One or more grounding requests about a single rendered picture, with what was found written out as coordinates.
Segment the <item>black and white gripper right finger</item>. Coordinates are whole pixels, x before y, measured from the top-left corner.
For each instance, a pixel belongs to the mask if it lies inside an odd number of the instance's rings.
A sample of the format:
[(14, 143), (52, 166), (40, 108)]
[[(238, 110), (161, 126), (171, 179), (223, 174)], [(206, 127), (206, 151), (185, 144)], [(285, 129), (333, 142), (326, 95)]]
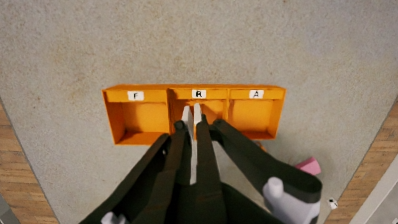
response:
[(198, 163), (196, 224), (229, 224), (212, 141), (218, 142), (264, 196), (265, 206), (273, 216), (285, 224), (318, 223), (322, 193), (320, 179), (275, 159), (223, 119), (208, 124), (206, 115), (199, 108), (199, 103), (194, 104)]

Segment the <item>pink rectangular block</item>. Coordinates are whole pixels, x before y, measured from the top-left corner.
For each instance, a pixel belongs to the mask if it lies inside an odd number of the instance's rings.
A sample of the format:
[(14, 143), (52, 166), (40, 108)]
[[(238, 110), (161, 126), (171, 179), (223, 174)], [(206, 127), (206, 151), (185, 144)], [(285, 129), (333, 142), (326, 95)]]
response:
[(309, 172), (309, 173), (311, 173), (313, 175), (318, 174), (318, 173), (321, 172), (321, 170), (319, 168), (319, 165), (318, 165), (318, 162), (317, 162), (317, 160), (314, 157), (312, 157), (312, 158), (310, 158), (310, 159), (308, 159), (308, 160), (306, 160), (306, 161), (304, 161), (304, 162), (302, 162), (302, 163), (300, 163), (300, 164), (298, 164), (298, 165), (296, 165), (294, 167), (300, 168), (300, 169), (302, 169), (304, 171), (307, 171), (307, 172)]

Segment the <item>orange rack of bins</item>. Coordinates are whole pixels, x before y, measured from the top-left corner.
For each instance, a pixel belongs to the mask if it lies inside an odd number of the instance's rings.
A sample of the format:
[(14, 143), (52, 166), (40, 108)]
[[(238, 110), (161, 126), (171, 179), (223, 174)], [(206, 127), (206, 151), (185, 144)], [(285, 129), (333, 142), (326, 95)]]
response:
[[(185, 106), (223, 119), (250, 140), (275, 140), (286, 88), (242, 84), (118, 84), (101, 90), (114, 146), (151, 146), (175, 133)], [(167, 105), (166, 105), (167, 104)], [(168, 132), (169, 131), (169, 132)]]

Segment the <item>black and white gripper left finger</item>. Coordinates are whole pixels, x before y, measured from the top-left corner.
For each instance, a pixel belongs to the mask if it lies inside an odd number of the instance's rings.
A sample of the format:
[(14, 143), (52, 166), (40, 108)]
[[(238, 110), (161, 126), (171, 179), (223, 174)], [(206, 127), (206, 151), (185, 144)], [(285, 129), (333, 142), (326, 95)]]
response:
[(191, 181), (194, 119), (190, 106), (184, 107), (182, 120), (173, 125), (175, 133), (160, 135), (111, 195), (79, 224), (131, 224), (141, 212), (138, 224), (172, 223), (177, 185)]

